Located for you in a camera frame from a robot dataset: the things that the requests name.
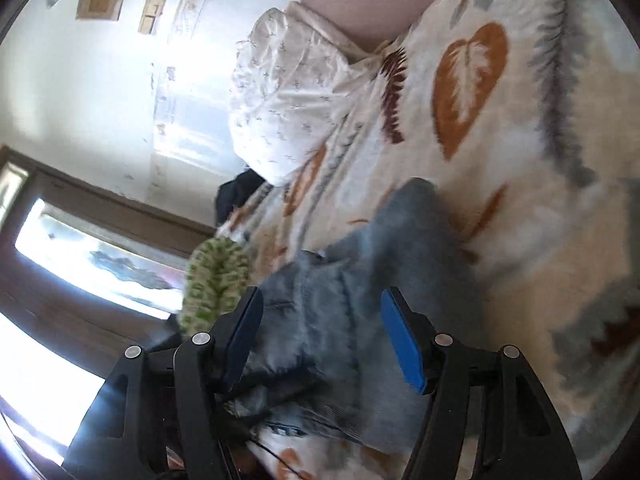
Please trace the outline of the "cream leaf pattern blanket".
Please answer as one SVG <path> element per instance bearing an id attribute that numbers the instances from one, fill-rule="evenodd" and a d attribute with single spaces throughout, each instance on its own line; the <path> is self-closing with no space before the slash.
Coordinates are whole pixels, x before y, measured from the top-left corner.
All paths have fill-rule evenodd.
<path id="1" fill-rule="evenodd" d="M 483 299 L 597 479 L 639 415 L 639 48 L 612 0 L 435 0 L 341 125 L 237 228 L 259 287 L 430 182 Z M 398 479 L 387 454 L 257 424 L 299 476 Z"/>

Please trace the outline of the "white patterned pillow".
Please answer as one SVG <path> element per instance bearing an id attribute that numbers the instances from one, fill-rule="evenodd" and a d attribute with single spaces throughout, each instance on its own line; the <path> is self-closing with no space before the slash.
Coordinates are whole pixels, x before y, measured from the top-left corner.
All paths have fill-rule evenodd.
<path id="1" fill-rule="evenodd" d="M 268 10 L 236 52 L 229 110 L 235 154 L 268 183 L 287 184 L 380 65 L 378 55 L 299 2 Z"/>

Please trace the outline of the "grey washed denim pants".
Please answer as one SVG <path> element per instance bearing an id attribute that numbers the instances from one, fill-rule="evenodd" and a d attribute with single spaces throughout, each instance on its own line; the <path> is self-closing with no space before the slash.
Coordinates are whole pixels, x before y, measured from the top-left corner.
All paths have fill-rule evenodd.
<path id="1" fill-rule="evenodd" d="M 436 330 L 487 346 L 480 288 L 447 211 L 430 182 L 413 179 L 366 226 L 262 282 L 264 314 L 230 412 L 387 454 L 411 450 L 428 400 L 402 377 L 383 325 L 390 286 Z"/>

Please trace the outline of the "black garment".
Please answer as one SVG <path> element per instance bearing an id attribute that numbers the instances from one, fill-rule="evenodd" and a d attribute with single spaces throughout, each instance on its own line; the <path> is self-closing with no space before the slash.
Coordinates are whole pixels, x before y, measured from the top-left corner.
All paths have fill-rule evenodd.
<path id="1" fill-rule="evenodd" d="M 253 169 L 221 185 L 214 201 L 216 227 L 228 224 L 229 230 L 237 228 L 271 190 L 272 185 Z"/>

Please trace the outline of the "beige wall light switch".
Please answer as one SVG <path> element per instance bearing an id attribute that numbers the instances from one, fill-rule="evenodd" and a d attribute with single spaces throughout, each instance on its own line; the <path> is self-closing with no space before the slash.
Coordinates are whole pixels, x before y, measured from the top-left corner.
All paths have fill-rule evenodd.
<path id="1" fill-rule="evenodd" d="M 166 0 L 145 0 L 138 32 L 152 35 L 157 19 L 163 14 Z"/>

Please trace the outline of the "green white patterned quilt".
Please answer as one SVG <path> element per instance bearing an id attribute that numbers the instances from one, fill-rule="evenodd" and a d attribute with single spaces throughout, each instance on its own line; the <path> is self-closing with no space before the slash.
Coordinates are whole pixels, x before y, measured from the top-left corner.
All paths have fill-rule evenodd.
<path id="1" fill-rule="evenodd" d="M 250 286 L 251 273 L 246 253 L 230 238 L 210 238 L 198 246 L 188 262 L 178 313 L 183 336 L 209 332 L 231 312 Z"/>

